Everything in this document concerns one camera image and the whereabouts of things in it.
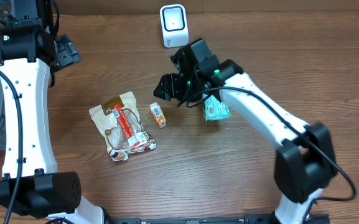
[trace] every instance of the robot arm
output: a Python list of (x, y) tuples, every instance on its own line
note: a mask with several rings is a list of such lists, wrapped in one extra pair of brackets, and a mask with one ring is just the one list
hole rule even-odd
[(265, 95), (247, 73), (231, 60), (219, 63), (204, 40), (196, 40), (171, 56), (179, 74), (164, 75), (154, 96), (184, 102), (201, 99), (202, 93), (215, 96), (249, 122), (267, 139), (276, 153), (274, 179), (283, 193), (274, 212), (276, 223), (304, 223), (310, 205), (337, 175), (325, 158), (308, 149), (318, 146), (335, 161), (328, 129), (321, 123), (313, 126), (296, 118)]
[[(82, 196), (77, 173), (58, 172), (49, 138), (49, 78), (51, 73), (80, 61), (80, 56), (66, 35), (56, 35), (49, 0), (14, 0), (12, 8), (16, 18), (0, 29), (0, 71), (20, 96), (23, 119), (18, 120), (12, 90), (1, 78), (7, 141), (0, 204), (12, 207), (14, 213), (22, 216), (102, 224), (106, 214)], [(22, 124), (23, 136), (18, 135), (18, 123)], [(22, 148), (18, 144), (20, 137)], [(19, 150), (23, 160), (21, 175), (17, 177)], [(18, 194), (13, 190), (16, 185)], [(10, 213), (8, 209), (5, 223)]]

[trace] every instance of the clear plastic bag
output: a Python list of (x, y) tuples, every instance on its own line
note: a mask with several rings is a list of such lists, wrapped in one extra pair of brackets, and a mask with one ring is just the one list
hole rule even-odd
[(129, 154), (156, 148), (155, 140), (142, 126), (132, 92), (90, 109), (90, 114), (99, 132), (105, 137), (112, 160), (127, 160)]

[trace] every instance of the red label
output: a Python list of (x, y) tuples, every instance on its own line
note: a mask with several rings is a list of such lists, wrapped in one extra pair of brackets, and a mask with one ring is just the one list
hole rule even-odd
[(112, 107), (111, 110), (114, 116), (117, 118), (117, 122), (121, 126), (121, 129), (125, 134), (125, 137), (129, 139), (130, 137), (134, 136), (134, 131), (132, 130), (131, 125), (129, 125), (127, 117), (125, 117), (125, 113), (121, 105), (117, 104), (114, 107)]

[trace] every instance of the green led light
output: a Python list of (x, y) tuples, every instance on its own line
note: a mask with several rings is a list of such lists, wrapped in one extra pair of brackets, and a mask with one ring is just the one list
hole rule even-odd
[(221, 73), (221, 71), (219, 69), (215, 69), (214, 70), (214, 75), (212, 76), (212, 78), (219, 76), (220, 73)]

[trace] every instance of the black base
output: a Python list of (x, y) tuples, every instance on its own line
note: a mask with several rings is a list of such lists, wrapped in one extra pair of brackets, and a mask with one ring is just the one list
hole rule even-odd
[[(16, 178), (5, 175), (0, 181), (0, 205), (7, 208), (11, 201)], [(13, 212), (34, 218), (45, 218), (50, 214), (73, 213), (80, 205), (81, 183), (76, 172), (44, 174), (43, 169), (35, 175), (22, 177), (20, 188), (13, 206)]]
[[(173, 218), (141, 220), (140, 218), (117, 218), (105, 220), (105, 224), (286, 224), (269, 215), (245, 215), (244, 217), (218, 218)], [(330, 224), (328, 215), (312, 215), (304, 224)]]

